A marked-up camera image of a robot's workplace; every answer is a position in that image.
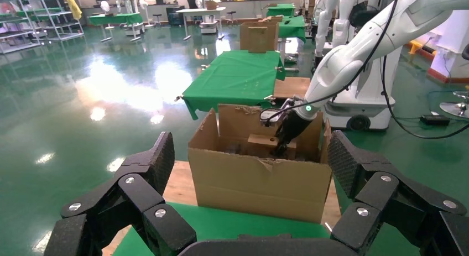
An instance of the table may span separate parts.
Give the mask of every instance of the table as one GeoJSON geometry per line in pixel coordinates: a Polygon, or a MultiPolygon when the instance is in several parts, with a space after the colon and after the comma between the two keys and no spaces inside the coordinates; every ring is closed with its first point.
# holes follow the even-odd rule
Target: table
{"type": "MultiPolygon", "coordinates": [[[[325,225],[327,222],[333,227],[340,218],[333,181],[329,189],[321,224],[325,225]]],[[[163,197],[168,202],[177,202],[170,204],[195,229],[198,241],[233,239],[241,233],[255,236],[276,236],[279,233],[291,233],[296,238],[329,237],[323,226],[314,223],[193,206],[197,205],[197,201],[192,173],[189,163],[186,161],[175,162],[163,197]]],[[[136,231],[126,227],[103,250],[103,255],[125,256],[129,255],[129,252],[138,256],[152,255],[136,231]]]]}
{"type": "Polygon", "coordinates": [[[184,40],[188,40],[191,37],[187,33],[187,17],[196,17],[196,16],[204,16],[204,15],[218,15],[218,18],[220,19],[219,20],[219,23],[220,23],[220,25],[219,25],[220,36],[218,37],[218,39],[222,39],[224,37],[224,35],[221,34],[221,32],[222,32],[222,28],[221,28],[221,11],[223,11],[225,9],[226,9],[226,7],[217,7],[217,9],[215,9],[215,10],[207,10],[206,8],[200,8],[200,9],[182,9],[182,10],[176,11],[175,13],[181,13],[184,16],[184,29],[186,30],[186,37],[184,38],[184,40]]]}
{"type": "Polygon", "coordinates": [[[101,40],[101,42],[106,42],[112,39],[112,29],[114,27],[110,26],[109,24],[121,24],[121,23],[127,23],[127,25],[131,25],[132,27],[132,34],[133,34],[133,39],[131,41],[136,41],[139,40],[140,37],[135,35],[135,24],[142,23],[143,19],[142,16],[139,13],[133,13],[133,14],[116,14],[113,16],[105,16],[104,14],[100,15],[94,15],[92,17],[88,17],[90,20],[90,23],[92,25],[100,25],[104,39],[101,40]],[[108,37],[106,36],[106,31],[109,30],[111,33],[111,36],[108,37]]]}
{"type": "MultiPolygon", "coordinates": [[[[280,39],[280,58],[282,62],[285,61],[285,45],[287,38],[299,38],[304,43],[306,42],[305,36],[305,19],[302,16],[298,17],[283,17],[281,23],[279,23],[279,38],[280,39]]],[[[285,68],[286,71],[290,72],[299,72],[297,67],[285,68]]]]}
{"type": "Polygon", "coordinates": [[[274,92],[275,79],[285,79],[277,51],[225,51],[192,82],[182,99],[193,119],[197,109],[208,112],[218,104],[270,107],[266,97],[274,92]]]}
{"type": "Polygon", "coordinates": [[[295,5],[292,3],[281,3],[277,6],[267,8],[267,16],[273,17],[276,15],[284,15],[286,17],[292,16],[295,13],[295,5]]]}

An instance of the black cable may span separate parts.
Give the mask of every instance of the black cable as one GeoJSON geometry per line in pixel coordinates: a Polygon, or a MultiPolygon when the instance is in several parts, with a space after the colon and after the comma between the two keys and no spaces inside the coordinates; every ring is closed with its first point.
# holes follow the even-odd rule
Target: black cable
{"type": "Polygon", "coordinates": [[[384,57],[384,60],[383,60],[383,72],[381,74],[381,83],[383,84],[383,94],[384,94],[384,98],[386,99],[386,104],[388,105],[388,110],[389,112],[391,113],[391,117],[394,119],[394,121],[397,123],[397,125],[399,125],[401,127],[402,130],[404,130],[405,132],[407,132],[408,134],[412,135],[412,136],[415,136],[417,138],[421,138],[421,139],[432,139],[432,140],[435,140],[435,139],[444,139],[444,138],[449,138],[449,137],[452,137],[452,136],[455,136],[459,133],[462,133],[463,131],[465,131],[466,129],[469,128],[469,124],[465,125],[464,127],[462,127],[461,129],[453,132],[453,133],[450,133],[450,134],[447,134],[447,135],[443,135],[443,136],[437,136],[437,137],[426,137],[426,136],[422,136],[422,135],[418,135],[418,134],[415,134],[409,130],[407,130],[405,128],[405,126],[400,123],[398,121],[398,119],[396,118],[396,116],[394,115],[394,112],[393,112],[393,109],[391,107],[391,104],[389,103],[389,96],[388,96],[388,93],[386,92],[386,83],[385,83],[385,75],[386,75],[386,61],[388,59],[388,56],[386,55],[384,57]]]}
{"type": "Polygon", "coordinates": [[[335,97],[337,96],[340,92],[344,91],[344,90],[348,90],[348,87],[355,81],[355,79],[361,74],[361,72],[365,69],[365,67],[367,66],[368,62],[370,61],[371,57],[373,56],[374,52],[377,50],[377,48],[379,47],[381,41],[383,40],[384,36],[386,35],[386,31],[388,30],[389,28],[389,25],[391,24],[391,20],[393,18],[393,15],[394,15],[394,11],[397,7],[397,2],[398,0],[394,0],[394,4],[393,4],[393,7],[391,9],[391,13],[389,14],[389,19],[388,21],[386,22],[386,25],[384,26],[384,29],[383,29],[383,32],[381,33],[381,36],[379,37],[378,41],[376,42],[376,44],[374,45],[373,49],[371,50],[371,52],[369,53],[369,56],[366,58],[365,62],[363,63],[362,67],[360,67],[360,69],[358,69],[357,73],[354,75],[353,79],[346,85],[344,86],[342,89],[340,89],[339,91],[335,92],[335,93],[332,93],[326,97],[323,97],[323,98],[319,98],[318,100],[313,100],[313,101],[310,101],[310,102],[307,102],[307,103],[303,103],[303,104],[299,104],[299,105],[294,105],[294,106],[291,106],[291,107],[288,107],[288,108],[284,108],[284,109],[281,109],[279,110],[277,113],[273,114],[272,116],[270,116],[267,121],[266,121],[266,125],[269,125],[270,123],[270,120],[272,118],[274,118],[275,116],[281,114],[282,112],[285,112],[285,111],[289,111],[291,109],[294,109],[294,108],[299,108],[299,107],[302,107],[302,106],[306,106],[306,105],[310,105],[310,104],[313,104],[313,103],[316,103],[316,102],[320,102],[320,101],[323,101],[323,100],[328,100],[329,98],[331,97],[335,97]]]}

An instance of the cardboard box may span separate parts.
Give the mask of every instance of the cardboard box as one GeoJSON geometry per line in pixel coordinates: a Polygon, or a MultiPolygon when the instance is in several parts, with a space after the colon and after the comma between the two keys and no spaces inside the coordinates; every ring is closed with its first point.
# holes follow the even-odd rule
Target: cardboard box
{"type": "Polygon", "coordinates": [[[277,50],[278,29],[277,22],[244,22],[239,27],[240,49],[265,52],[267,50],[277,50]],[[252,27],[267,27],[262,36],[254,32],[252,27]]]}
{"type": "Polygon", "coordinates": [[[261,126],[260,108],[219,105],[218,111],[219,126],[212,109],[189,142],[199,206],[320,223],[332,175],[321,164],[329,141],[323,139],[320,152],[322,113],[296,138],[296,157],[314,161],[293,161],[250,155],[250,136],[276,131],[261,126]]]}
{"type": "Polygon", "coordinates": [[[207,8],[207,10],[216,10],[217,6],[218,4],[214,1],[205,2],[205,8],[207,8]]]}

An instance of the chair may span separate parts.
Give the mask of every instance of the chair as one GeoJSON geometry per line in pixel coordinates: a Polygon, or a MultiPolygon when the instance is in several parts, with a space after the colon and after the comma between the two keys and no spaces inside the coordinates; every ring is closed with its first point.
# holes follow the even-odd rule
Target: chair
{"type": "Polygon", "coordinates": [[[158,24],[158,25],[160,25],[160,27],[161,27],[161,22],[160,22],[161,14],[154,14],[153,16],[154,16],[154,17],[157,17],[157,20],[156,20],[155,23],[154,23],[155,26],[158,24]]]}
{"type": "Polygon", "coordinates": [[[230,23],[231,25],[235,25],[235,22],[238,24],[238,20],[233,19],[233,14],[235,14],[236,11],[229,11],[226,13],[230,15],[230,19],[226,20],[226,25],[229,25],[230,23]]]}

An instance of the green table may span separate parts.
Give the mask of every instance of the green table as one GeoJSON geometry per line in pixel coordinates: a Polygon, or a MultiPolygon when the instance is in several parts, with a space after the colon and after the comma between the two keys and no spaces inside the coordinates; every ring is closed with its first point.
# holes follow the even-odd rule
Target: green table
{"type": "Polygon", "coordinates": [[[105,16],[104,14],[100,15],[94,15],[92,17],[88,17],[90,20],[90,23],[92,25],[100,25],[102,34],[103,34],[103,39],[101,42],[107,42],[112,40],[112,29],[114,27],[104,27],[106,24],[122,24],[122,23],[127,23],[127,25],[130,25],[132,28],[132,34],[133,34],[133,39],[131,41],[137,41],[141,37],[136,36],[136,31],[135,31],[135,25],[143,22],[142,16],[139,13],[133,13],[133,14],[116,14],[113,16],[105,16]],[[106,30],[108,30],[111,33],[111,36],[106,35],[106,30]]]}
{"type": "MultiPolygon", "coordinates": [[[[279,38],[280,41],[280,58],[282,62],[285,61],[285,46],[287,38],[299,38],[304,43],[306,42],[305,36],[305,19],[302,16],[298,17],[283,17],[281,23],[279,23],[279,38]]],[[[287,67],[286,71],[290,72],[299,72],[297,67],[287,67]]]]}
{"type": "MultiPolygon", "coordinates": [[[[293,238],[328,238],[323,226],[281,218],[250,215],[224,210],[170,203],[197,233],[197,240],[236,239],[239,234],[271,237],[290,233],[293,238]]],[[[152,256],[136,231],[131,228],[113,256],[152,256]]]]}
{"type": "Polygon", "coordinates": [[[197,109],[207,112],[218,104],[269,107],[264,98],[273,94],[275,79],[285,79],[277,51],[226,51],[184,91],[183,100],[193,119],[197,119],[197,109]]]}
{"type": "Polygon", "coordinates": [[[279,23],[279,38],[299,38],[306,42],[304,17],[284,17],[279,23]]]}
{"type": "Polygon", "coordinates": [[[267,9],[267,16],[273,17],[276,15],[284,15],[286,17],[292,16],[295,13],[295,5],[292,3],[281,3],[277,6],[269,7],[267,9]]]}
{"type": "Polygon", "coordinates": [[[143,22],[142,16],[139,13],[133,14],[116,14],[111,17],[105,15],[94,15],[89,17],[92,25],[105,25],[105,24],[121,24],[127,23],[128,25],[143,22]]]}

